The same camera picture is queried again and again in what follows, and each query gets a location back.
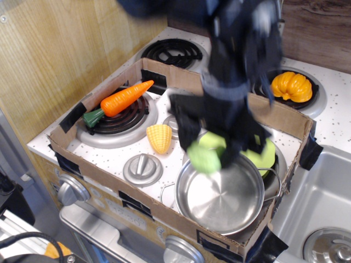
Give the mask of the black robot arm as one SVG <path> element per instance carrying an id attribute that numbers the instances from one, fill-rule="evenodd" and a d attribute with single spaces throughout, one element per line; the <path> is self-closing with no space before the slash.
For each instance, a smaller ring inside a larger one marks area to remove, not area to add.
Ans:
<path id="1" fill-rule="evenodd" d="M 205 28 L 210 59 L 201 73 L 202 96 L 172 94 L 170 112 L 182 149 L 203 173 L 226 168 L 241 151 L 261 153 L 269 132 L 252 116 L 247 96 L 267 71 L 280 65 L 277 1 L 121 1 L 140 19 L 168 15 Z"/>

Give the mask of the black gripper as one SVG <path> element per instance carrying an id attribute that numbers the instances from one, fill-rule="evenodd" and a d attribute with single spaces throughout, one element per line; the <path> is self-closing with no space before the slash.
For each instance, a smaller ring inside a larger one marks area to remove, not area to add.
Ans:
<path id="1" fill-rule="evenodd" d="M 202 76 L 203 95 L 169 96 L 169 109 L 177 120 L 181 148 L 186 151 L 202 128 L 226 138 L 220 156 L 222 168 L 229 167 L 241 152 L 259 156 L 271 133 L 263 128 L 248 109 L 250 82 L 246 77 L 221 81 Z"/>

